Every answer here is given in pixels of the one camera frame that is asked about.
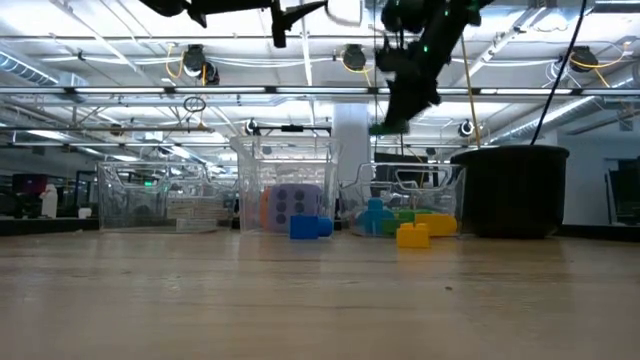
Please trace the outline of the dark blue peg block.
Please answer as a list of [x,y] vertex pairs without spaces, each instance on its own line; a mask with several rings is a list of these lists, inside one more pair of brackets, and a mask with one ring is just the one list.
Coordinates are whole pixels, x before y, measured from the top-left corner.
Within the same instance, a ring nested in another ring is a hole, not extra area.
[[294,240],[315,240],[330,237],[333,229],[333,222],[328,217],[293,215],[290,218],[289,238]]

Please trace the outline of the white background bottle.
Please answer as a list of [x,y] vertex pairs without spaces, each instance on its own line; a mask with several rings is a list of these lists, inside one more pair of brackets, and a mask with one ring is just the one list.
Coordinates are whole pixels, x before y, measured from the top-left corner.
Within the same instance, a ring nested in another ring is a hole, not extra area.
[[57,217],[58,193],[53,184],[47,184],[45,190],[40,194],[42,200],[41,215],[55,219]]

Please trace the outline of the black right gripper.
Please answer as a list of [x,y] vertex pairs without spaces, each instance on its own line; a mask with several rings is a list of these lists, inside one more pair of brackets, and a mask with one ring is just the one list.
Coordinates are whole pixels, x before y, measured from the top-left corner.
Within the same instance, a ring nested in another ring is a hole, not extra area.
[[393,47],[385,38],[375,50],[377,68],[397,77],[387,82],[390,96],[383,123],[409,125],[416,115],[441,103],[435,79],[451,62],[465,27],[480,24],[480,0],[388,0],[381,21],[389,32],[419,36],[405,47]]

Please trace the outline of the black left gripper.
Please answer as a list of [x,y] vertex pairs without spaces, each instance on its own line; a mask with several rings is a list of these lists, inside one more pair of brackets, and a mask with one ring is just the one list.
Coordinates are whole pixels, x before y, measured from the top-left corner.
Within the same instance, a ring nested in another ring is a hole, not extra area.
[[284,29],[290,30],[295,22],[311,12],[323,8],[328,0],[304,3],[287,7],[283,13],[279,0],[190,0],[189,17],[203,28],[207,27],[206,16],[227,12],[266,9],[272,15],[272,37],[276,48],[286,46],[284,30],[280,28],[284,16]]

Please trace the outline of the tall clear plastic bin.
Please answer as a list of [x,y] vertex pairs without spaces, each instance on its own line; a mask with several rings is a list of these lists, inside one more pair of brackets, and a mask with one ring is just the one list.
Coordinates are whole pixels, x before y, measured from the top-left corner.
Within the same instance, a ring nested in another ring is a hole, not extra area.
[[323,190],[320,217],[335,216],[340,145],[332,137],[245,136],[231,139],[238,160],[240,231],[273,233],[259,221],[266,187],[281,183],[315,184]]

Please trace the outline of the shallow clear plastic bin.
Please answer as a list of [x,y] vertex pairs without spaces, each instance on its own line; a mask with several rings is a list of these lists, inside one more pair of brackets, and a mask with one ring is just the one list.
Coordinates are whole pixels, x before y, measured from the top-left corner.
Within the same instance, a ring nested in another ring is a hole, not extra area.
[[209,178],[201,164],[185,162],[101,162],[98,174],[99,226],[105,232],[179,233],[168,219],[168,198],[211,197],[224,201],[229,218],[217,221],[217,230],[231,225],[234,185]]
[[437,187],[419,188],[415,182],[377,181],[376,163],[362,164],[358,169],[357,179],[342,186],[339,192],[342,227],[355,235],[373,237],[364,235],[357,228],[356,217],[367,208],[369,199],[380,198],[384,206],[393,213],[401,209],[423,209],[430,210],[431,213],[452,215],[457,220],[459,233],[462,225],[465,170],[457,165],[427,163],[420,164],[421,172],[426,172],[429,166],[443,167],[446,170],[444,183]]

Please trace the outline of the purple foam die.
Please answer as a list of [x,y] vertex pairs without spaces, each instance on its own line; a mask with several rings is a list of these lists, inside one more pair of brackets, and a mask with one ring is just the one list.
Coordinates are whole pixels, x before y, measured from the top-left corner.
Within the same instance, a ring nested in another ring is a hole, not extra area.
[[323,190],[315,184],[281,183],[270,188],[266,203],[266,230],[289,231],[294,215],[319,215]]

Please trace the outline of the large light blue peg block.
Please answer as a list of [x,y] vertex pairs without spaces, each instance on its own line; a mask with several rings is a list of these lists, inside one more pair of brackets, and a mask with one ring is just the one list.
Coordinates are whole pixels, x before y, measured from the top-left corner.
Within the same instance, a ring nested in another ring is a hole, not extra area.
[[357,228],[366,236],[381,237],[383,219],[395,219],[394,213],[384,206],[380,198],[368,200],[367,208],[356,217]]

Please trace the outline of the dark background monitor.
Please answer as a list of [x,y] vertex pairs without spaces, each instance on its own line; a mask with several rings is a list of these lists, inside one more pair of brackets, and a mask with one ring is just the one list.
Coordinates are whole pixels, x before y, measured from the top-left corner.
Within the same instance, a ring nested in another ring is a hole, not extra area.
[[46,174],[16,173],[12,175],[12,191],[18,194],[40,195],[46,190]]

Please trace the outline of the orange foam die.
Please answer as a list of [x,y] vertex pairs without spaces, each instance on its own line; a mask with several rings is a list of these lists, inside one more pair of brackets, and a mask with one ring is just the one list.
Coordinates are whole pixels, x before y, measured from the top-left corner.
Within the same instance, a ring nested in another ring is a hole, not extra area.
[[260,200],[259,200],[259,221],[260,221],[260,225],[262,227],[263,230],[267,230],[268,229],[268,204],[269,204],[269,194],[270,194],[271,188],[270,187],[266,187],[260,195]]

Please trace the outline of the black bucket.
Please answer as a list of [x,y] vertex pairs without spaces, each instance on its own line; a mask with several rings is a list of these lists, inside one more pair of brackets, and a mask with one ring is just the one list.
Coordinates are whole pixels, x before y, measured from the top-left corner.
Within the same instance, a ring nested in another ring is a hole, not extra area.
[[457,154],[466,174],[462,231],[484,238],[540,239],[564,219],[570,152],[549,145],[504,145]]

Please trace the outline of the white pillar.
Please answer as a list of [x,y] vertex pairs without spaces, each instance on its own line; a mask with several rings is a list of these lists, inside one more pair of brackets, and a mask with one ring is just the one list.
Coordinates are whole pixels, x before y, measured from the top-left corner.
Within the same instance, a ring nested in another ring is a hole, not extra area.
[[337,179],[349,184],[357,179],[359,166],[370,161],[369,112],[365,103],[336,103],[332,136],[338,140]]

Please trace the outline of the yellow brick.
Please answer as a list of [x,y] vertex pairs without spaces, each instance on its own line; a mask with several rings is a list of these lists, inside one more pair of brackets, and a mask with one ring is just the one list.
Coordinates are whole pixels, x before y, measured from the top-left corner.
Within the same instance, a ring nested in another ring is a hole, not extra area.
[[396,231],[398,248],[429,248],[429,226],[425,223],[402,223]]

